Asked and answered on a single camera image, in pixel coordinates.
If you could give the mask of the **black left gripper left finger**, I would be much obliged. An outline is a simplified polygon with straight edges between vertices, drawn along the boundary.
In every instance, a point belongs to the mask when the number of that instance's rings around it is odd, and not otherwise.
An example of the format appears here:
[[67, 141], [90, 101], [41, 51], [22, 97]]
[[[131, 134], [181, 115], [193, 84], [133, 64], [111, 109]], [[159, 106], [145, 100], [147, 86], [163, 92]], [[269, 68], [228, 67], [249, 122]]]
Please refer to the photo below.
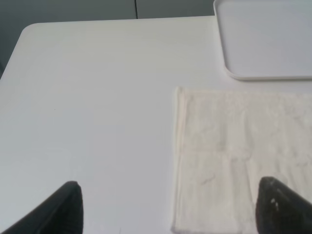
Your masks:
[[84, 226], [80, 185], [68, 181], [4, 234], [81, 234]]

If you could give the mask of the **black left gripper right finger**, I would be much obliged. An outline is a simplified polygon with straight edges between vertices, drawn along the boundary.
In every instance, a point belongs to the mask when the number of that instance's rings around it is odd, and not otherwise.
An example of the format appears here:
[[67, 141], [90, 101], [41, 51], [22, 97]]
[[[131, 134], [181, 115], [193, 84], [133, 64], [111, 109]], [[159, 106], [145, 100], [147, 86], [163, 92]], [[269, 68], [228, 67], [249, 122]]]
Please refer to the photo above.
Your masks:
[[255, 208], [259, 234], [310, 234], [312, 204], [278, 179], [265, 176]]

